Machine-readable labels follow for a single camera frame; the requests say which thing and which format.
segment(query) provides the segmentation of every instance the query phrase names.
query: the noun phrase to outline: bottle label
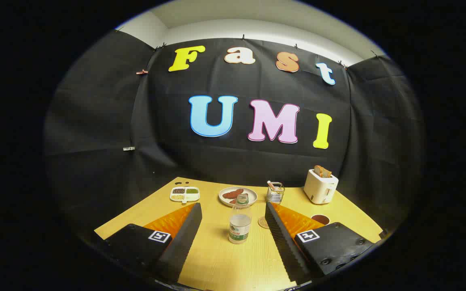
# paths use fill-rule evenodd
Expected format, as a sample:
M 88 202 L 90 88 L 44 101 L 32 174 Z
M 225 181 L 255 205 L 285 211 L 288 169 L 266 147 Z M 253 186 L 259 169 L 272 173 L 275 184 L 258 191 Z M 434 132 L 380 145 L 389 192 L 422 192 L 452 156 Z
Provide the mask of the bottle label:
M 248 238 L 249 227 L 251 224 L 246 226 L 235 226 L 231 222 L 229 223 L 229 237 L 233 240 L 244 240 Z

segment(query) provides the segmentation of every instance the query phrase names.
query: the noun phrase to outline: plate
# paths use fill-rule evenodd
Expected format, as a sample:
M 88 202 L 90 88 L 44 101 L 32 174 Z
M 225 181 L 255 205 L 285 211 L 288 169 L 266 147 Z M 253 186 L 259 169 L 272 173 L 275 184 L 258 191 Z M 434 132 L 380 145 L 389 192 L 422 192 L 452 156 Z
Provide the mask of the plate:
M 253 203 L 258 199 L 258 195 L 256 194 L 256 192 L 254 192 L 251 189 L 244 188 L 244 187 L 228 187 L 228 188 L 224 188 L 224 189 L 220 190 L 220 192 L 218 192 L 218 199 L 222 203 L 226 204 L 227 206 L 233 207 L 234 204 L 229 203 L 229 201 L 233 201 L 234 199 L 225 199 L 224 197 L 222 197 L 222 195 L 225 194 L 225 193 L 231 192 L 231 191 L 235 191 L 237 189 L 244 189 L 244 192 L 242 192 L 242 193 L 247 193 L 248 194 L 248 198 L 249 198 L 249 203 L 248 204 L 249 204 L 249 206 L 253 205 Z
M 172 193 L 175 189 L 183 189 L 184 193 L 176 193 L 176 194 Z M 188 189 L 196 189 L 197 193 L 186 193 L 186 191 Z M 173 197 L 173 195 L 183 195 L 184 198 L 183 199 L 175 199 Z M 170 200 L 172 200 L 172 201 L 181 202 L 183 200 L 186 200 L 187 202 L 193 202 L 193 201 L 199 200 L 199 198 L 200 198 L 200 191 L 199 191 L 199 188 L 197 188 L 197 187 L 182 186 L 182 187 L 174 187 L 174 188 L 172 188 L 172 190 L 170 190 Z

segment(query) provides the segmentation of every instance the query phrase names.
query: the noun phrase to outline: white wall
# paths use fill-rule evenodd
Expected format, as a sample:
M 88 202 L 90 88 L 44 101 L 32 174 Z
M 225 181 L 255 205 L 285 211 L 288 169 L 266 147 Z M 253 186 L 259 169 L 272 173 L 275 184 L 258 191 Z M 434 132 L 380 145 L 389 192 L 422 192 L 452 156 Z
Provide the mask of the white wall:
M 163 44 L 163 41 L 160 42 L 160 40 L 168 28 L 156 15 L 146 11 L 119 25 L 116 29 L 128 33 L 155 48 Z
M 248 39 L 272 41 L 289 46 L 298 44 L 300 49 L 322 55 L 333 61 L 341 60 L 347 66 L 364 60 L 353 51 L 327 38 L 292 26 L 260 20 L 209 20 L 167 28 L 153 13 L 146 12 L 122 24 L 120 31 L 154 48 L 161 46 L 163 42 L 175 44 L 206 38 L 242 38 L 242 34 L 245 34 L 245 38 Z
M 245 38 L 277 42 L 294 46 L 327 57 L 333 61 L 342 61 L 347 66 L 353 65 L 364 59 L 356 53 L 340 46 L 335 42 L 301 30 L 299 28 L 247 19 L 222 19 L 209 20 L 186 24 L 168 29 L 163 37 L 166 44 L 175 44 L 181 41 L 206 39 L 206 38 Z

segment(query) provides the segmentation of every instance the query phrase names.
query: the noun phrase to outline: letter m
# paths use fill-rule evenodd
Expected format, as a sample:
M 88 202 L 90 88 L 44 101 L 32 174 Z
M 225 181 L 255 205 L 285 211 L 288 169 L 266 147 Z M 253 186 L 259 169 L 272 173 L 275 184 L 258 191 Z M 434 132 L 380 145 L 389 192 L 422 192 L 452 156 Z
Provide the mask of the letter m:
M 253 100 L 251 106 L 255 109 L 253 120 L 253 131 L 248 134 L 248 139 L 252 141 L 265 140 L 262 127 L 265 127 L 270 140 L 276 138 L 276 134 L 282 129 L 278 140 L 283 143 L 296 143 L 296 117 L 298 116 L 299 107 L 294 104 L 285 104 L 280 110 L 278 116 L 274 116 L 269 102 L 265 100 Z

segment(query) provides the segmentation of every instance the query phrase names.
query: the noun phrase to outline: white toaster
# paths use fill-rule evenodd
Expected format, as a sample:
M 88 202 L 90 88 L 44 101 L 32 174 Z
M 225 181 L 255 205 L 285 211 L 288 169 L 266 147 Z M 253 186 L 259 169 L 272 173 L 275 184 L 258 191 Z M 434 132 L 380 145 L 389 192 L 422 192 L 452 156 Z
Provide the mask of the white toaster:
M 310 169 L 303 190 L 312 203 L 325 204 L 332 201 L 338 182 L 339 179 L 334 175 L 320 177 L 314 173 L 314 169 Z

